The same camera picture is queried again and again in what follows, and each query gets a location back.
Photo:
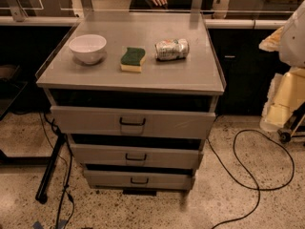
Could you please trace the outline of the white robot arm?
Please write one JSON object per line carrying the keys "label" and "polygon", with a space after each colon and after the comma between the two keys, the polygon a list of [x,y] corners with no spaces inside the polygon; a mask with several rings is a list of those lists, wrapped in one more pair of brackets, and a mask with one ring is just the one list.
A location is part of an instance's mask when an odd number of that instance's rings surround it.
{"label": "white robot arm", "polygon": [[260,120],[262,130],[276,132],[305,102],[305,1],[284,26],[261,41],[259,48],[278,52],[280,61],[290,66],[283,75],[274,76]]}

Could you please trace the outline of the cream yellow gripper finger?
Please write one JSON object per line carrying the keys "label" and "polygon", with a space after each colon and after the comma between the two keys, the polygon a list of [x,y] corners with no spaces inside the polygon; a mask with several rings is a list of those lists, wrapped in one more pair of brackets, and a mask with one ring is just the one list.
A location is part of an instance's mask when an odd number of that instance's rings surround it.
{"label": "cream yellow gripper finger", "polygon": [[292,67],[287,73],[276,73],[267,93],[263,107],[260,128],[276,132],[305,102],[305,69]]}

